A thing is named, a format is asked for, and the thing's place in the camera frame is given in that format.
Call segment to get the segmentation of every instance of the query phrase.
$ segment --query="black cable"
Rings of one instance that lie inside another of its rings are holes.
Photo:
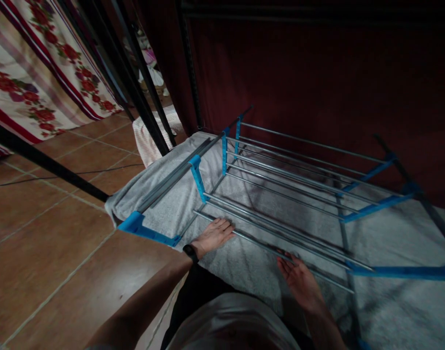
[[[82,172],[82,173],[75,173],[77,175],[82,175],[82,174],[93,174],[93,173],[102,173],[102,172],[107,172],[107,171],[111,171],[111,170],[118,170],[118,169],[123,169],[123,168],[128,168],[130,166],[137,166],[137,165],[143,165],[143,164],[130,164],[130,165],[125,165],[123,167],[118,167],[118,168],[111,168],[111,169],[104,169],[104,170],[95,170],[95,171],[91,171],[91,172]],[[34,180],[47,180],[47,179],[53,179],[53,178],[58,178],[58,176],[51,176],[51,177],[33,177],[31,179],[27,179],[27,180],[22,180],[22,181],[15,181],[15,182],[7,182],[4,184],[1,184],[0,187],[2,186],[8,186],[8,185],[15,185],[17,183],[22,183],[22,182],[29,182],[29,181],[34,181]]]

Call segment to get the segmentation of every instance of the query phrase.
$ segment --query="black wristwatch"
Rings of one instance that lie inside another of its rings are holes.
[[[185,252],[186,255],[188,255],[188,257],[193,260],[193,263],[198,263],[199,259],[198,256],[196,255],[195,249],[193,248],[192,245],[185,245],[183,246],[183,251]]]

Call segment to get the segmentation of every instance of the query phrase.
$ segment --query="dark red curtain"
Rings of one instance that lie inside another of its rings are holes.
[[[195,111],[173,1],[140,16],[188,134]],[[382,158],[380,134],[433,204],[445,207],[445,29],[191,20],[204,131],[246,121]],[[373,163],[244,128],[271,144],[367,171]],[[400,189],[394,169],[374,180]]]

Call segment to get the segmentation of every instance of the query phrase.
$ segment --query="human hand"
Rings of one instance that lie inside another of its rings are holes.
[[[321,313],[325,310],[326,303],[315,277],[302,260],[287,252],[285,255],[291,258],[294,264],[278,257],[277,266],[295,300],[304,311],[311,314]]]
[[[206,253],[218,249],[234,237],[233,229],[234,227],[226,219],[217,218],[211,222],[203,233],[191,243],[198,259],[201,260]]]

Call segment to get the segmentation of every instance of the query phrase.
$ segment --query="floral curtain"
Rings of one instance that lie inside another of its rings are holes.
[[[0,0],[0,125],[36,144],[121,110],[56,0]]]

